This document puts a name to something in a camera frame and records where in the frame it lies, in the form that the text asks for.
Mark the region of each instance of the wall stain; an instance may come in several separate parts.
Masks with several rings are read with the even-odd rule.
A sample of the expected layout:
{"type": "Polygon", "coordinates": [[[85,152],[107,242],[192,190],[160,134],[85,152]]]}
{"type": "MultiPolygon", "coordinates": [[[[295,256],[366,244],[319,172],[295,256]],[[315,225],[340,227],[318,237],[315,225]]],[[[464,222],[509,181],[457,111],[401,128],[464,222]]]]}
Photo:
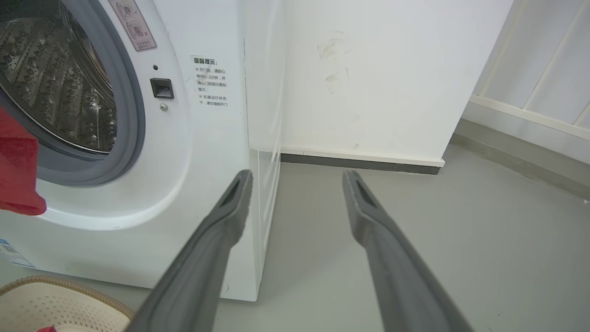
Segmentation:
{"type": "Polygon", "coordinates": [[[343,55],[352,51],[349,42],[349,36],[343,31],[333,30],[329,32],[332,38],[328,38],[325,43],[317,46],[317,53],[321,60],[326,62],[328,75],[325,83],[330,94],[335,94],[340,90],[339,81],[342,77],[350,80],[348,66],[344,62],[343,55]]]}

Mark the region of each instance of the dark gray baseboard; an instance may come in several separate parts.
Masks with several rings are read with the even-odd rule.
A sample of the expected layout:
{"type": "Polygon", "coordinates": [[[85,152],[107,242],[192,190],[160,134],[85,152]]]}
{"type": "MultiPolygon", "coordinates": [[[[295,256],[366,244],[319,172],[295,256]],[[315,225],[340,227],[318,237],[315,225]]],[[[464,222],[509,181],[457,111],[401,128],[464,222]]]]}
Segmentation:
{"type": "Polygon", "coordinates": [[[459,121],[450,144],[590,200],[590,165],[581,161],[464,119],[459,121]]]}
{"type": "Polygon", "coordinates": [[[346,168],[361,168],[364,170],[378,170],[390,172],[405,172],[437,175],[440,167],[421,166],[409,164],[396,164],[394,162],[366,161],[353,159],[340,159],[328,157],[315,157],[311,155],[281,154],[281,162],[295,164],[312,164],[346,168]]]}

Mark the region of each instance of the circular icon sticker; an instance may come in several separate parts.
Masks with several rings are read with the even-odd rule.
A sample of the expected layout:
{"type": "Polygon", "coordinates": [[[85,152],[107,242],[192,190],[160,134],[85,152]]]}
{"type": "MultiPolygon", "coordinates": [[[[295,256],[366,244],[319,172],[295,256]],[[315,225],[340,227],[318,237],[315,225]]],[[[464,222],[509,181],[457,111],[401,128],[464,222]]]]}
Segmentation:
{"type": "Polygon", "coordinates": [[[129,30],[129,35],[133,37],[133,39],[143,36],[142,26],[137,21],[131,23],[127,22],[127,29],[129,30]]]}
{"type": "Polygon", "coordinates": [[[121,17],[127,21],[127,17],[133,16],[133,10],[131,5],[127,1],[122,1],[121,3],[117,3],[117,9],[119,10],[119,14],[121,17]]]}

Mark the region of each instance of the stainless steel drum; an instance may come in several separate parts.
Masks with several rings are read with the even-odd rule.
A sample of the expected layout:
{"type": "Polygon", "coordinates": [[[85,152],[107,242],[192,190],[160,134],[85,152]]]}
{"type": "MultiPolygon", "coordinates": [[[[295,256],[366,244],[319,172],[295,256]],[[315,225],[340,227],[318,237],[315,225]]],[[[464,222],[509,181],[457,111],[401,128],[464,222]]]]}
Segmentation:
{"type": "Polygon", "coordinates": [[[117,135],[112,88],[84,31],[65,7],[60,14],[0,23],[0,88],[65,144],[108,154],[117,135]]]}

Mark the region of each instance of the basket rim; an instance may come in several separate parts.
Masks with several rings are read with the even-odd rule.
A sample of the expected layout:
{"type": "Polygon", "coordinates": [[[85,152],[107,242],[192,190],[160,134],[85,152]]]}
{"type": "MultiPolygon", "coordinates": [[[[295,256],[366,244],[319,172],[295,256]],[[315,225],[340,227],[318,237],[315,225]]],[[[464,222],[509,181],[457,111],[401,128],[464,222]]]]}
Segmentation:
{"type": "Polygon", "coordinates": [[[16,289],[20,286],[24,286],[26,284],[35,284],[35,283],[50,284],[50,285],[62,287],[65,289],[70,289],[72,291],[84,294],[88,297],[92,297],[93,299],[98,300],[98,301],[112,307],[113,309],[119,311],[120,313],[125,315],[127,318],[129,318],[129,320],[131,320],[133,318],[133,315],[135,314],[133,309],[129,308],[124,303],[106,295],[105,293],[99,292],[99,291],[92,289],[90,287],[86,287],[86,286],[79,284],[75,281],[62,279],[62,278],[56,278],[56,277],[48,276],[48,275],[28,276],[26,278],[21,278],[19,280],[13,281],[10,284],[6,284],[6,285],[0,287],[0,297],[3,296],[4,294],[8,293],[9,291],[12,291],[13,289],[16,289]]]}

